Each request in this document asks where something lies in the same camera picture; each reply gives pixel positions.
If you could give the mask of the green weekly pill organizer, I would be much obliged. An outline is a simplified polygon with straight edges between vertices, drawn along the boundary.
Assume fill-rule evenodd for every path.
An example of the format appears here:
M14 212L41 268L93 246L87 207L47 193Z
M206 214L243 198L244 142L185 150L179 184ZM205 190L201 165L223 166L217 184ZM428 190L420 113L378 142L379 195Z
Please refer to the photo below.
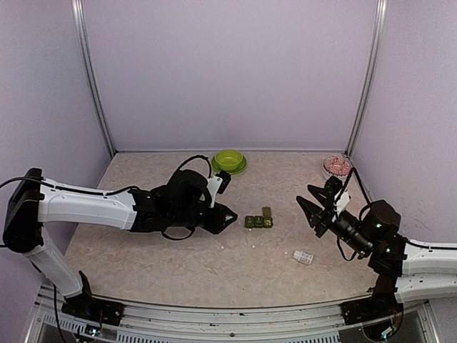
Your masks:
M261 215L246 215L244 227L247 229L270 229L273 227L273 215L271 207L262 207Z

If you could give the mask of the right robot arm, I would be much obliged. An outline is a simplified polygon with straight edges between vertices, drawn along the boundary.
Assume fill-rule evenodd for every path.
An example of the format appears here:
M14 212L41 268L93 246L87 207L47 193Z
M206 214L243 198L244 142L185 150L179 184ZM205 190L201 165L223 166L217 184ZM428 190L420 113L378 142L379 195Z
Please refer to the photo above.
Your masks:
M336 244L346 244L353 256L367 259L378 276L366 312L380 317L395 300L439 299L456 295L456 244L428 243L399 234L401 215L386 201L362 208L355 217L346 210L350 201L341 186L308 186L316 199L302 196L296 201L317 237L331 232Z

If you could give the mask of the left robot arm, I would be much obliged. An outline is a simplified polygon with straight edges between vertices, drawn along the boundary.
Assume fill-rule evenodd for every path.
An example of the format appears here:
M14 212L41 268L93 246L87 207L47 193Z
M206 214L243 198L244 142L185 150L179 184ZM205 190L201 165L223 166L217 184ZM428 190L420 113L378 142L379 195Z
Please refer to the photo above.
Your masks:
M45 232L46 223L158 232L168 239L166 231L170 227L183 227L190 233L202 228L220 234L238 219L235 212L216 201L231 181L227 173L204 177L196 171L178 169L165 185L152 190L133 186L117 191L73 187L43 178L37 168L15 180L19 185L6 211L4 246L27 257L86 318L99 312L99 300L91 295L85 275L67 264Z

